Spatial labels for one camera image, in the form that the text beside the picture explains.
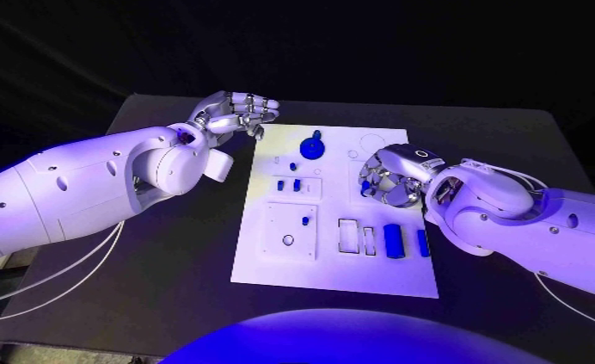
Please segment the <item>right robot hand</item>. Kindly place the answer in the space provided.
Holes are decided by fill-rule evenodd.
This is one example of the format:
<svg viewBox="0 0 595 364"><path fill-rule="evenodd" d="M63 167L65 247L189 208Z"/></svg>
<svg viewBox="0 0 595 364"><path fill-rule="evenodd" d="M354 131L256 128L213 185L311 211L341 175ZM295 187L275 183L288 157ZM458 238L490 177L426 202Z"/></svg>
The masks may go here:
<svg viewBox="0 0 595 364"><path fill-rule="evenodd" d="M360 194L390 207L412 207L445 168L445 160L429 150L412 144L387 145L360 168Z"/></svg>

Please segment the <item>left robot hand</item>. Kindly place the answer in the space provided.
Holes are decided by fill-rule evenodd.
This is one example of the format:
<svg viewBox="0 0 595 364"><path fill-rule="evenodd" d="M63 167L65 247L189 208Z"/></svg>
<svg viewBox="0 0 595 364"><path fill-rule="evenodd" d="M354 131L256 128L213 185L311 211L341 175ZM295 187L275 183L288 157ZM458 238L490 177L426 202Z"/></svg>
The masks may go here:
<svg viewBox="0 0 595 364"><path fill-rule="evenodd" d="M191 110L189 123L204 133L212 147L223 145L235 133L256 140L264 137L265 123L279 117L279 103L242 92L219 91Z"/></svg>

